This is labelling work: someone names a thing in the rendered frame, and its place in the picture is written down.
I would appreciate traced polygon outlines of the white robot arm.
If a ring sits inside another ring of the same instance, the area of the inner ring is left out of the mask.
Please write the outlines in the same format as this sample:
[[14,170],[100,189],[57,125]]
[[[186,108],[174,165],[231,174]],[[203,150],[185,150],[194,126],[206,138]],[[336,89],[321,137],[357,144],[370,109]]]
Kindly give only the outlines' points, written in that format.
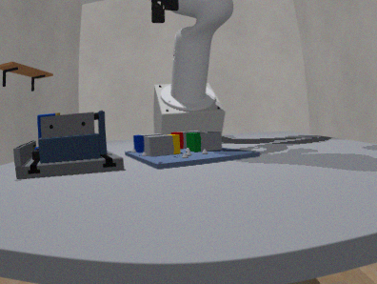
[[233,2],[178,1],[179,10],[172,12],[196,18],[196,23],[175,34],[171,84],[161,90],[161,99],[177,110],[200,111],[212,106],[215,101],[214,92],[207,88],[211,39],[231,17]]

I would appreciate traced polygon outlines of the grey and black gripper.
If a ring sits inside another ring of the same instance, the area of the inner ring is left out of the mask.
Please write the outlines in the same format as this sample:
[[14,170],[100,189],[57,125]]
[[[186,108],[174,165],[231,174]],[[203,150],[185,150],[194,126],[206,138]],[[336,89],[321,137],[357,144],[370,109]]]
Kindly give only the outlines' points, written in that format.
[[[157,1],[161,2],[161,5]],[[152,23],[164,23],[165,10],[179,10],[178,0],[151,0],[151,4]]]

